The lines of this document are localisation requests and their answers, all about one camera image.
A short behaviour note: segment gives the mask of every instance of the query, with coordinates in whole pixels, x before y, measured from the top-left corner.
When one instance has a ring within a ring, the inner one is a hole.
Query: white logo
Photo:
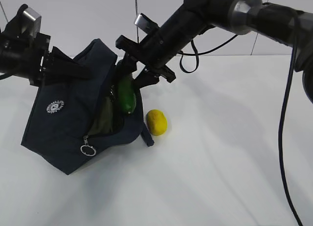
[[[48,105],[47,113],[56,113],[57,111],[60,111],[63,107],[64,107],[63,100],[54,101]]]

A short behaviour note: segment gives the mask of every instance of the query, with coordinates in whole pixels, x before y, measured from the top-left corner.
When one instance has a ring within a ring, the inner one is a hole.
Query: bag
[[[107,111],[114,115],[114,128],[105,135],[87,136],[101,108],[108,103],[116,60],[117,55],[101,40],[94,40],[74,58],[91,70],[91,79],[39,87],[22,146],[67,175],[107,148],[129,144],[140,134],[152,146],[154,142],[143,120],[140,90],[135,90],[137,106],[133,114],[124,115],[112,104]]]

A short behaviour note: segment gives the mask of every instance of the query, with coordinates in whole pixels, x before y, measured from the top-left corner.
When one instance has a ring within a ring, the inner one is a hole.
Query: cucumber
[[[117,84],[117,99],[122,113],[132,114],[137,106],[136,95],[132,86],[132,74],[121,79]]]

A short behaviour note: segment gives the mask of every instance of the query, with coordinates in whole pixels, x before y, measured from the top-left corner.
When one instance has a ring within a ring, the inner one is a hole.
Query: bag strap
[[[151,136],[151,134],[147,128],[147,125],[145,123],[143,123],[141,137],[148,147],[151,147],[155,144],[155,142],[152,139],[152,136]]]

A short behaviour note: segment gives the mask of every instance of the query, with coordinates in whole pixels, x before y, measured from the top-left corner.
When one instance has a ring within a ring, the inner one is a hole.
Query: yellow fruit
[[[151,110],[147,114],[147,124],[151,134],[160,136],[167,130],[167,120],[159,110]]]

